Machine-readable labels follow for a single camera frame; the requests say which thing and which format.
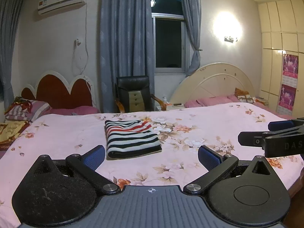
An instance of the gray curtain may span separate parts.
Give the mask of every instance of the gray curtain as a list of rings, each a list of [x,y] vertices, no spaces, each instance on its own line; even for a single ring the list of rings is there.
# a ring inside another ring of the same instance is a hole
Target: gray curtain
[[[23,0],[0,0],[0,79],[5,109],[14,101],[12,59],[22,3]]]
[[[117,77],[148,75],[154,93],[151,0],[102,0],[100,64],[103,112],[115,112]]]
[[[186,72],[186,76],[190,76],[200,67],[201,63],[199,51],[202,21],[201,0],[181,0],[181,4],[190,42],[194,49],[191,65]]]

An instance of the dark window glass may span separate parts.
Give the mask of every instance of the dark window glass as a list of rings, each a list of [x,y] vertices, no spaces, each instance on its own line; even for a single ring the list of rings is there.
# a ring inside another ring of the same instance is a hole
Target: dark window glass
[[[181,0],[155,0],[152,13],[169,13],[183,15]]]
[[[156,67],[181,68],[181,21],[155,18]]]
[[[3,94],[3,86],[2,82],[0,81],[0,101],[4,100],[4,94]]]

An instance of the striped pillow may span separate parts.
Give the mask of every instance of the striped pillow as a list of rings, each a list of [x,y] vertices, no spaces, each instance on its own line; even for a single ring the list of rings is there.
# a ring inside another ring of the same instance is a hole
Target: striped pillow
[[[148,122],[105,122],[109,158],[125,159],[161,152],[161,143]]]
[[[51,111],[51,107],[47,102],[37,100],[29,100],[29,102],[32,104],[30,111],[28,108],[22,110],[22,107],[17,105],[6,114],[5,118],[7,120],[34,122]]]

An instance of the pink pillow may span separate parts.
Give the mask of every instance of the pink pillow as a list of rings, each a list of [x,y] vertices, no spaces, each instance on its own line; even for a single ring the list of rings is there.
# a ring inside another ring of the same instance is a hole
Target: pink pillow
[[[196,100],[189,100],[184,104],[185,108],[202,107],[204,105],[199,104]]]
[[[227,96],[227,98],[229,98],[232,102],[234,103],[239,103],[240,101],[238,100],[238,98],[233,94]]]
[[[202,106],[212,106],[231,103],[232,101],[226,96],[200,98],[196,100]]]
[[[88,115],[97,114],[99,110],[91,106],[80,106],[75,109],[51,109],[51,114],[73,116],[73,115]]]

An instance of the electrical cord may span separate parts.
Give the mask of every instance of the electrical cord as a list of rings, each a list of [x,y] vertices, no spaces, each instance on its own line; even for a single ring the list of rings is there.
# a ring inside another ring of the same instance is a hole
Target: electrical cord
[[[86,85],[87,85],[87,87],[89,89],[89,92],[91,94],[91,97],[92,97],[92,90],[91,90],[91,88],[90,88],[90,86],[88,84],[88,79],[87,79],[87,76],[86,76],[86,73],[85,73],[85,69],[86,69],[86,67],[88,65],[88,62],[89,62],[89,52],[88,52],[88,47],[87,47],[87,15],[88,15],[88,4],[87,3],[85,4],[85,11],[86,11],[86,13],[85,13],[85,17],[86,17],[85,18],[85,49],[86,49],[86,54],[87,54],[87,61],[86,61],[86,64],[85,64],[85,66],[83,68],[80,68],[77,65],[76,66],[77,66],[77,68],[79,70],[82,70],[81,73],[80,73],[80,75],[83,74],[85,83],[86,83]],[[96,107],[96,103],[95,103],[95,101],[93,99],[92,99],[92,103]]]

